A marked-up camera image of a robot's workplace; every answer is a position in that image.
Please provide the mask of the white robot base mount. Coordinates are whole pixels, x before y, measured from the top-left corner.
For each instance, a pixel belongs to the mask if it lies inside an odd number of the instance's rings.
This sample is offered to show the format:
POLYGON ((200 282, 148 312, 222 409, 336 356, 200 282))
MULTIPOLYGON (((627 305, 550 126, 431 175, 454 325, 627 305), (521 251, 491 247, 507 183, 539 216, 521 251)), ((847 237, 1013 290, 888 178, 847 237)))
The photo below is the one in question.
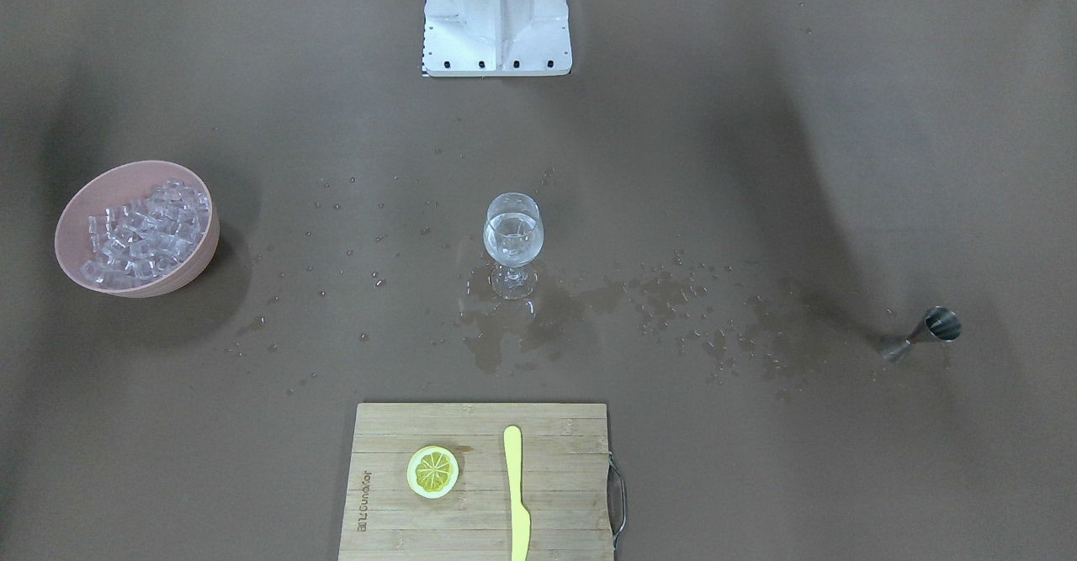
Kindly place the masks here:
POLYGON ((426 0, 421 73, 430 78, 565 76, 568 0, 426 0))

